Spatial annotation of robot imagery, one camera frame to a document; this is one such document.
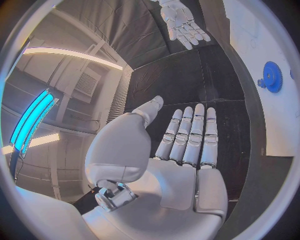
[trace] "gear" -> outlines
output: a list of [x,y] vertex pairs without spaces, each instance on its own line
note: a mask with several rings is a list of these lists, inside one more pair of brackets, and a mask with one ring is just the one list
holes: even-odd
[[279,66],[272,61],[268,61],[263,68],[263,79],[257,84],[262,88],[267,88],[271,93],[278,93],[283,86],[283,74]]

